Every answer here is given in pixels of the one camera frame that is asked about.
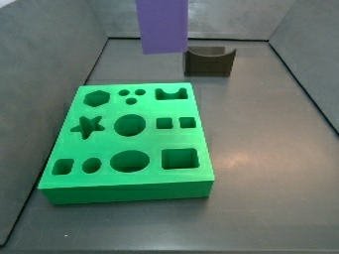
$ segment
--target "circular hole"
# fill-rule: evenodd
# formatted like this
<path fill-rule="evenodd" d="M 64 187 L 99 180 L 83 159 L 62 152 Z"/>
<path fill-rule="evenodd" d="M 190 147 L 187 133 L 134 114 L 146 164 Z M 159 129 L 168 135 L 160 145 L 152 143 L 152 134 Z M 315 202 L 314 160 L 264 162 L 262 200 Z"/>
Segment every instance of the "circular hole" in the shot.
<path fill-rule="evenodd" d="M 124 137 L 138 135 L 146 128 L 146 121 L 139 115 L 124 115 L 122 116 L 115 124 L 114 130 Z"/>
<path fill-rule="evenodd" d="M 127 103 L 128 105 L 135 104 L 135 103 L 136 103 L 136 98 L 128 98 L 128 99 L 126 99 L 126 103 Z"/>
<path fill-rule="evenodd" d="M 126 96 L 126 95 L 128 95 L 128 94 L 130 94 L 130 91 L 126 90 L 126 89 L 123 89 L 123 90 L 119 91 L 119 95 L 120 95 L 120 96 Z"/>
<path fill-rule="evenodd" d="M 135 94 L 136 95 L 143 95 L 146 93 L 146 90 L 144 89 L 138 89 L 136 91 L 135 91 Z"/>
<path fill-rule="evenodd" d="M 83 171 L 88 174 L 95 173 L 100 168 L 100 159 L 99 158 L 90 158 L 83 163 Z"/>
<path fill-rule="evenodd" d="M 143 170 L 150 164 L 150 157 L 139 151 L 124 151 L 111 158 L 111 167 L 124 173 Z"/>

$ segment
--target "square hole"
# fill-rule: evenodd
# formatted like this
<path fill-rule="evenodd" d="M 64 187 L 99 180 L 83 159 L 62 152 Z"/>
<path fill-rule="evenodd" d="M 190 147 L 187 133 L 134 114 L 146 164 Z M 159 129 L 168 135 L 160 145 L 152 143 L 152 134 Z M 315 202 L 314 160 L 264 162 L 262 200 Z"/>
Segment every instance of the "square hole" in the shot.
<path fill-rule="evenodd" d="M 199 158 L 196 149 L 163 150 L 162 166 L 164 170 L 198 168 Z"/>
<path fill-rule="evenodd" d="M 72 171 L 75 160 L 74 159 L 59 159 L 55 163 L 52 174 L 67 175 Z"/>
<path fill-rule="evenodd" d="M 196 128 L 196 119 L 195 117 L 180 117 L 180 127 L 182 128 Z"/>
<path fill-rule="evenodd" d="M 172 129 L 172 128 L 174 128 L 172 118 L 166 117 L 156 119 L 156 129 Z"/>

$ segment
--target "hexagon-shaped hole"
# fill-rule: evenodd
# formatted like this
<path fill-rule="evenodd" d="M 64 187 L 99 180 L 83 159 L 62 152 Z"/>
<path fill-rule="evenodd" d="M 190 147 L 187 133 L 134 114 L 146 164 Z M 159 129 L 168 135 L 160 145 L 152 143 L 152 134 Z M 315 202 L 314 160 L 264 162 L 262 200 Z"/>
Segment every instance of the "hexagon-shaped hole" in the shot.
<path fill-rule="evenodd" d="M 91 107 L 99 107 L 110 101 L 110 93 L 106 91 L 95 91 L 84 97 L 84 104 Z"/>

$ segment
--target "small square hole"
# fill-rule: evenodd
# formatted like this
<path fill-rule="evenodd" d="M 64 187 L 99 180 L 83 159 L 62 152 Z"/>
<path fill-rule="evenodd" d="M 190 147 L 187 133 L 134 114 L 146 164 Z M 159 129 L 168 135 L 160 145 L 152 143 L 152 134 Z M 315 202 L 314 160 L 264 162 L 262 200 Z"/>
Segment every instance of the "small square hole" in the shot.
<path fill-rule="evenodd" d="M 172 129 L 174 123 L 172 118 L 158 118 L 156 119 L 156 129 Z"/>
<path fill-rule="evenodd" d="M 52 174 L 67 175 L 72 171 L 75 160 L 74 159 L 59 159 L 55 163 Z"/>
<path fill-rule="evenodd" d="M 195 117 L 180 117 L 180 127 L 182 128 L 196 128 L 196 119 Z"/>

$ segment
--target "black object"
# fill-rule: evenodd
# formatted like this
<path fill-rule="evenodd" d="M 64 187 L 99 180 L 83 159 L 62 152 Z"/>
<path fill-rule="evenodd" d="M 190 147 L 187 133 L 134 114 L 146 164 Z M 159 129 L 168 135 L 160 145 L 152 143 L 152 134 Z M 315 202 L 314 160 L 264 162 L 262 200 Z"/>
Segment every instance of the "black object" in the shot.
<path fill-rule="evenodd" d="M 190 47 L 184 53 L 186 76 L 230 77 L 236 51 L 226 53 L 226 47 Z"/>

